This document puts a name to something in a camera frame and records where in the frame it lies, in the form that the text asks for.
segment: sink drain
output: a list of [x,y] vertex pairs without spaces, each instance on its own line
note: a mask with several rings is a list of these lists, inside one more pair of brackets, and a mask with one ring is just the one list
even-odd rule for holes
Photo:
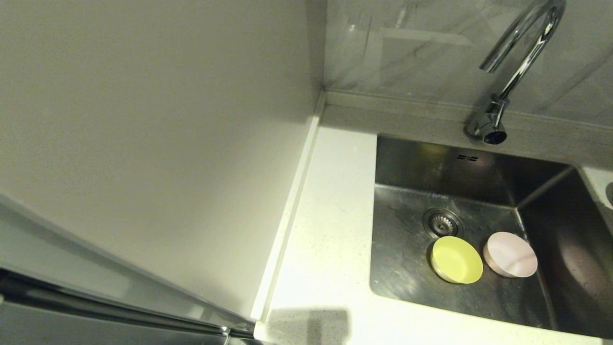
[[429,209],[424,214],[423,223],[424,228],[434,238],[462,237],[464,234],[464,226],[458,216],[446,209]]

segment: chrome faucet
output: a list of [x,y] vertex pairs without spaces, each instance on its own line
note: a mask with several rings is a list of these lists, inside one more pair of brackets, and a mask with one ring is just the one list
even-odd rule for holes
[[483,63],[481,63],[479,68],[483,71],[488,73],[496,71],[502,61],[509,55],[511,49],[515,47],[526,31],[534,25],[536,20],[543,15],[547,15],[532,48],[528,50],[522,62],[517,65],[515,72],[511,75],[504,89],[499,94],[492,94],[492,102],[485,112],[475,116],[464,128],[469,137],[483,140],[486,144],[492,145],[500,144],[506,139],[506,131],[500,120],[504,110],[509,106],[509,95],[553,36],[555,29],[560,24],[562,15],[564,15],[565,7],[566,0],[535,0],[515,19]]

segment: sink basin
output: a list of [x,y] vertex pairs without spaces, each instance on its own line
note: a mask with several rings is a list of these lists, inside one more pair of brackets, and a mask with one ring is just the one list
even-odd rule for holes
[[[376,294],[613,338],[613,236],[574,167],[380,136],[375,182],[370,287]],[[480,280],[460,285],[432,270],[436,238],[461,237],[482,257],[498,231],[530,243],[536,274],[507,278],[484,264]]]

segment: white countertop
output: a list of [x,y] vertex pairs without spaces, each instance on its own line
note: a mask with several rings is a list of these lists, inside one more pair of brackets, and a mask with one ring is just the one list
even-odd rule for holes
[[[332,127],[324,122],[319,129],[257,339],[277,345],[613,344],[375,295],[369,275],[377,135]],[[606,169],[584,172],[592,182],[613,181]]]

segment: backsplash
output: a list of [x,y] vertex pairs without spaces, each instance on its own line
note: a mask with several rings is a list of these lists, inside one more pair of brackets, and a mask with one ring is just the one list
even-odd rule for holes
[[[540,21],[494,74],[481,61],[531,0],[329,0],[326,87],[485,107]],[[613,126],[613,1],[569,0],[509,110]]]

